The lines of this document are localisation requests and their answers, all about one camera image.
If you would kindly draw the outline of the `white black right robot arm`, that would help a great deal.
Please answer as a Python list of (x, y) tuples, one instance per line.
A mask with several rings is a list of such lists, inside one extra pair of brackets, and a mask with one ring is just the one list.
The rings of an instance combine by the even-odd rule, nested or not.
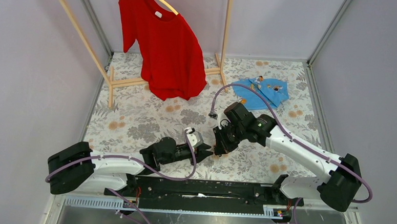
[(209, 116), (217, 121), (213, 128), (217, 156), (234, 151), (247, 140), (286, 155), (314, 174), (313, 177), (281, 175), (270, 194), (275, 203), (282, 205), (293, 198), (307, 198), (322, 200), (334, 210), (346, 212), (356, 202), (354, 197), (363, 183), (359, 179), (359, 161), (353, 155), (339, 156), (320, 149), (288, 132), (273, 117), (254, 116), (239, 102)]

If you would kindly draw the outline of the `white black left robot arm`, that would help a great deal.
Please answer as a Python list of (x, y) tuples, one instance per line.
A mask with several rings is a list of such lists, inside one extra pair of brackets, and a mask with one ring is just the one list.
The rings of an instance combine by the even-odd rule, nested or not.
[[(136, 190), (135, 175), (156, 174), (167, 180), (188, 180), (195, 174), (196, 165), (212, 155), (211, 147), (197, 139), (179, 145), (165, 137), (134, 154), (100, 152), (82, 141), (47, 159), (49, 174), (45, 182), (53, 195), (102, 193), (108, 188), (130, 196)], [(186, 159), (192, 166), (188, 176), (171, 177), (161, 172), (161, 165)]]

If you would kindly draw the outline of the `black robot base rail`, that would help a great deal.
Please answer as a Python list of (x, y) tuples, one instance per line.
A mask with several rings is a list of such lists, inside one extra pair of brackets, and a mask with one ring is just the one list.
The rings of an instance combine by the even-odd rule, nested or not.
[(103, 193), (132, 198), (140, 209), (162, 211), (264, 215), (266, 208), (285, 211), (304, 205), (303, 200), (287, 198), (276, 184), (200, 179), (173, 181), (155, 176), (131, 176), (126, 187), (114, 192), (104, 189)]

